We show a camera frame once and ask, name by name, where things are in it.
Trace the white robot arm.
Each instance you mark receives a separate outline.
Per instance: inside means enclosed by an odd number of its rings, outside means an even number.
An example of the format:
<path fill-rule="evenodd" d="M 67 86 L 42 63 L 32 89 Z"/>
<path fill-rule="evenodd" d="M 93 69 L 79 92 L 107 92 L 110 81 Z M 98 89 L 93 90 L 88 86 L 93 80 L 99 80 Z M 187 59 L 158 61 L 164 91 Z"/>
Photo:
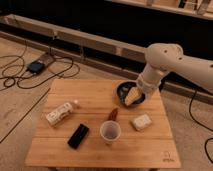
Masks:
<path fill-rule="evenodd" d="M 213 94 L 213 61 L 186 56 L 178 44 L 154 43 L 147 47 L 146 66 L 136 79 L 124 103 L 132 105 L 142 95 L 151 97 L 170 72 L 193 82 Z"/>

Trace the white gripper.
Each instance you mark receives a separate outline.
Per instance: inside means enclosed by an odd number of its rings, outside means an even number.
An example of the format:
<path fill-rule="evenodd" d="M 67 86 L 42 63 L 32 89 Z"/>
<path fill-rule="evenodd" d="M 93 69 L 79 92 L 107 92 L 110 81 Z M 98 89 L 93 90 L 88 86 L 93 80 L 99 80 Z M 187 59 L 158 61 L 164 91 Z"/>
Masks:
<path fill-rule="evenodd" d="M 140 92 L 145 95 L 146 99 L 151 98 L 154 92 L 161 85 L 161 80 L 165 76 L 165 71 L 161 71 L 152 67 L 150 64 L 147 64 L 136 79 L 136 85 L 138 88 L 133 87 L 130 89 L 125 97 L 125 104 L 127 106 L 131 105 L 141 96 Z"/>

